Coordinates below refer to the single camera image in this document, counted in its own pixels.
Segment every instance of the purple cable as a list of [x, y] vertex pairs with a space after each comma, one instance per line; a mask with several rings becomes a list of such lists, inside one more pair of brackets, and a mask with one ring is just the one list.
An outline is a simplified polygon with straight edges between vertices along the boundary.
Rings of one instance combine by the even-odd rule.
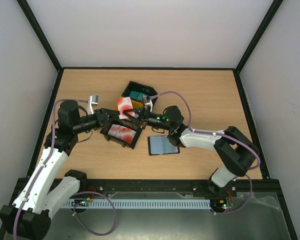
[[107, 198], [105, 195], [101, 194], [101, 193], [98, 193], [98, 192], [95, 192], [95, 191], [82, 191], [82, 192], [77, 192], [75, 194], [73, 194], [72, 196], [77, 196], [77, 195], [81, 195], [81, 194], [94, 194], [94, 195], [98, 195], [100, 197], [102, 197], [103, 199], [107, 200], [112, 209], [113, 209], [113, 212], [114, 212], [114, 221], [113, 221], [113, 225], [111, 227], [111, 229], [109, 231], [107, 231], [106, 233], [97, 233], [95, 231], [92, 231], [90, 230], [82, 221], [81, 219], [78, 217], [78, 214], [76, 212], [76, 207], [79, 205], [79, 204], [76, 204], [74, 205], [73, 207], [73, 216], [77, 219], [77, 221], [81, 224], [81, 226], [87, 230], [89, 233], [93, 234], [93, 235], [96, 235], [96, 236], [106, 236], [106, 235], [109, 235], [110, 233], [112, 233], [116, 226], [117, 226], [117, 222], [118, 222], [118, 216], [117, 216], [117, 211], [116, 211], [116, 208], [115, 208], [115, 205], [113, 204], [113, 202]]
[[248, 175], [245, 175], [248, 179], [249, 179], [249, 183], [250, 183], [250, 192], [249, 192], [249, 197], [247, 198], [247, 200], [244, 202], [244, 204], [239, 207], [238, 209], [236, 210], [233, 210], [233, 211], [228, 211], [228, 212], [215, 212], [212, 208], [211, 208], [211, 212], [213, 212], [214, 215], [228, 215], [228, 214], [234, 214], [234, 213], [237, 213], [239, 212], [240, 210], [242, 210], [247, 204], [248, 202], [250, 201], [251, 199], [251, 196], [252, 196], [252, 181], [251, 181], [251, 178], [248, 176]]
[[[47, 162], [49, 161], [49, 159], [51, 158], [53, 152], [54, 152], [54, 146], [55, 146], [55, 136], [56, 136], [56, 106], [58, 103], [66, 101], [66, 100], [73, 100], [73, 99], [60, 99], [58, 101], [56, 101], [53, 105], [52, 108], [52, 140], [51, 140], [51, 148], [50, 148], [50, 152], [48, 157], [45, 159], [45, 161], [43, 162], [43, 164], [47, 164]], [[86, 100], [75, 100], [79, 103], [87, 103], [88, 101]], [[29, 188], [27, 189], [26, 193], [25, 193], [25, 198], [28, 198], [28, 196], [30, 195], [30, 192], [36, 182], [36, 180], [38, 179], [40, 173], [43, 170], [43, 166], [41, 166], [39, 168], [39, 170], [36, 172], [35, 176], [33, 177], [33, 180], [31, 181]], [[24, 208], [26, 202], [22, 201], [22, 203], [20, 204], [20, 207], [18, 209], [18, 211], [16, 212], [15, 215], [15, 219], [14, 219], [14, 223], [13, 223], [13, 240], [18, 240], [18, 236], [17, 236], [17, 227], [18, 227], [18, 221], [19, 221], [19, 217], [21, 214], [22, 209]]]
[[[186, 108], [188, 109], [188, 112], [189, 112], [188, 128], [189, 128], [190, 131], [192, 131], [193, 133], [197, 133], [197, 134], [207, 134], [207, 135], [212, 135], [213, 136], [213, 132], [211, 132], [211, 131], [196, 130], [196, 129], [194, 129], [194, 128], [191, 127], [191, 119], [192, 119], [191, 110], [190, 110], [189, 104], [187, 103], [186, 99], [183, 96], [181, 96], [180, 93], [175, 92], [175, 91], [165, 91], [165, 92], [162, 92], [160, 94], [151, 96], [150, 99], [156, 99], [159, 96], [165, 95], [165, 94], [176, 94], [176, 95], [178, 95], [183, 100], [183, 102], [186, 105]], [[230, 140], [234, 141], [235, 143], [237, 143], [237, 144], [243, 146], [244, 148], [246, 148], [247, 150], [249, 150], [255, 156], [255, 158], [257, 160], [257, 164], [255, 166], [252, 166], [252, 167], [248, 168], [248, 170], [257, 169], [258, 167], [260, 167], [261, 159], [258, 156], [258, 154], [251, 147], [249, 147], [245, 143], [243, 143], [243, 142], [235, 139], [234, 137], [228, 136], [226, 134], [216, 132], [215, 135], [220, 136], [220, 137], [224, 137], [224, 138], [227, 138], [227, 139], [230, 139]]]

